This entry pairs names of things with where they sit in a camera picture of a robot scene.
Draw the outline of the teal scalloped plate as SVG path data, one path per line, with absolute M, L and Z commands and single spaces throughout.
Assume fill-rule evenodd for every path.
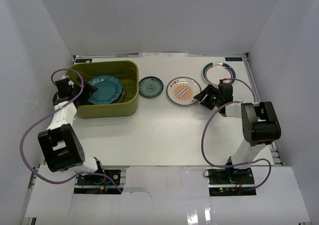
M 88 102 L 94 105 L 110 104 L 118 99 L 123 91 L 123 83 L 112 75 L 97 76 L 88 82 L 90 85 L 98 88 Z

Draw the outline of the white plate teal maroon rim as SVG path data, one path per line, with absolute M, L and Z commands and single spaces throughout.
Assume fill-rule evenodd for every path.
M 235 70 L 228 64 L 222 62 L 211 62 L 202 69 L 203 79 L 213 86 L 218 86 L 220 80 L 232 84 L 232 78 L 236 78 Z

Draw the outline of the white plate orange sunburst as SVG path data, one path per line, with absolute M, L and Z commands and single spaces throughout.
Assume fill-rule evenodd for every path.
M 166 87 L 168 99 L 179 106 L 190 106 L 197 102 L 195 95 L 202 91 L 199 83 L 190 77 L 176 77 Z

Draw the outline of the grey plate with deer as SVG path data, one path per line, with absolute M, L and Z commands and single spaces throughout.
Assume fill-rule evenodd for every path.
M 126 94 L 126 88 L 123 86 L 122 93 L 118 97 L 116 103 L 121 103 L 123 101 L 123 99 L 125 98 L 125 94 Z

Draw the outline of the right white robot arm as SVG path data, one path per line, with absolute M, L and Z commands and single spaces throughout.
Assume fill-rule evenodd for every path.
M 243 179 L 243 171 L 249 169 L 252 164 L 261 161 L 261 159 L 256 160 L 256 156 L 266 146 L 280 139 L 281 127 L 272 102 L 235 101 L 233 99 L 233 86 L 226 83 L 226 80 L 220 80 L 217 87 L 211 84 L 207 85 L 202 92 L 194 96 L 194 99 L 209 110 L 217 108 L 208 119 L 202 133 L 202 156 L 207 164 L 225 169 L 226 181 L 235 185 Z M 224 117 L 239 118 L 242 121 L 243 141 L 225 165 L 213 164 L 204 152 L 206 131 L 218 113 Z

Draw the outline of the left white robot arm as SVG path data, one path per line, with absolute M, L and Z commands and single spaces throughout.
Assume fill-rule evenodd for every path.
M 38 134 L 38 141 L 45 161 L 51 172 L 84 173 L 96 185 L 105 180 L 102 163 L 95 157 L 86 157 L 84 149 L 72 127 L 74 117 L 80 105 L 98 88 L 84 82 L 84 87 L 68 77 L 55 81 L 58 92 L 53 97 L 54 110 L 49 127 Z

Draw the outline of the olive green plastic bin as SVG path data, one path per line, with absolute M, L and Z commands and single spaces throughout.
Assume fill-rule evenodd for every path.
M 103 61 L 93 63 L 78 63 L 71 67 L 77 71 L 84 81 L 101 76 L 112 75 L 122 81 L 126 88 L 125 98 L 121 103 L 117 100 L 110 104 L 79 105 L 77 115 L 83 119 L 130 116 L 134 114 L 138 107 L 139 95 L 139 71 L 132 61 Z

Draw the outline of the small teal patterned plate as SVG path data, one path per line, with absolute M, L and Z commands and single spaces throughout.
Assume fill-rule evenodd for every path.
M 144 98 L 155 98 L 163 91 L 163 82 L 154 76 L 147 76 L 139 82 L 139 94 Z

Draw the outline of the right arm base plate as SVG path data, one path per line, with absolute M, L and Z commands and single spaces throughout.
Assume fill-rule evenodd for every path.
M 203 176 L 208 179 L 211 197 L 256 196 L 252 169 L 206 169 Z

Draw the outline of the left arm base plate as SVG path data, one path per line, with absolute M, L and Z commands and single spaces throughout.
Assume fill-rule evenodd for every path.
M 120 169 L 105 169 L 104 174 L 78 176 L 76 179 L 74 194 L 82 195 L 120 195 L 124 184 L 121 182 L 122 171 Z

